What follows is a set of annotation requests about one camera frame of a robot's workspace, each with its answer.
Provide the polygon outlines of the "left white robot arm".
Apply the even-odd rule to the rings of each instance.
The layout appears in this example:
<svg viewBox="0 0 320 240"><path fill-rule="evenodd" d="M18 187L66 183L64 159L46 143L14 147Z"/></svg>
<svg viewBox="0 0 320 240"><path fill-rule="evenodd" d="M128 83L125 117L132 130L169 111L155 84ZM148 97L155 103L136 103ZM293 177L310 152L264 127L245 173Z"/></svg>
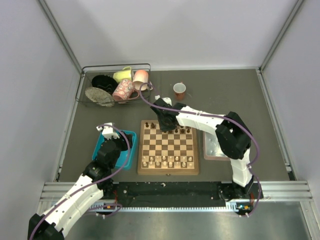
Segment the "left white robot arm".
<svg viewBox="0 0 320 240"><path fill-rule="evenodd" d="M50 209L34 214L28 224L28 240L64 240L73 225L101 198L114 191L112 173L121 152L131 151L133 135L119 132L119 138L106 139L72 188Z"/></svg>

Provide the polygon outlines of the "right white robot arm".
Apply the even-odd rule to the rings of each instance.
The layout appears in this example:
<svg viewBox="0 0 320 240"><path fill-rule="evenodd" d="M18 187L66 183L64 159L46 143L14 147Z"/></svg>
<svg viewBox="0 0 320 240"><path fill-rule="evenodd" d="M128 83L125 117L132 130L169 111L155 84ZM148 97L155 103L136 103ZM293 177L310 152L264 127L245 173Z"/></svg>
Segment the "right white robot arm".
<svg viewBox="0 0 320 240"><path fill-rule="evenodd" d="M150 108L157 115L163 132L181 126L215 135L220 150L230 159L234 194L245 198L251 193L254 181L249 167L252 134L237 113L210 114L179 102L172 106L162 98L152 103Z"/></svg>

